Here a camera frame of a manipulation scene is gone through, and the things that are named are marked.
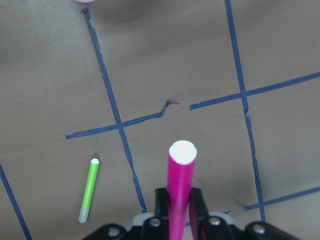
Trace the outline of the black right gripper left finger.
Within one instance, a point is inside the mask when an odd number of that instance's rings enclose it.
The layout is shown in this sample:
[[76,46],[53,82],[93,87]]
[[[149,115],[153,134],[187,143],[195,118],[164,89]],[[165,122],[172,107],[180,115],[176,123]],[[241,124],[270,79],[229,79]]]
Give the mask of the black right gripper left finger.
[[155,190],[154,216],[169,220],[169,195],[165,187]]

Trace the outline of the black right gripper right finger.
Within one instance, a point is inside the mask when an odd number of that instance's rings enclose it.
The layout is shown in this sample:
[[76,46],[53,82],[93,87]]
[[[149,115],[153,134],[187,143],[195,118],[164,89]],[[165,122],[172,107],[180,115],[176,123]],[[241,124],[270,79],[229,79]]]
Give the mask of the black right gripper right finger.
[[192,187],[189,195],[189,220],[191,222],[201,222],[209,215],[202,190]]

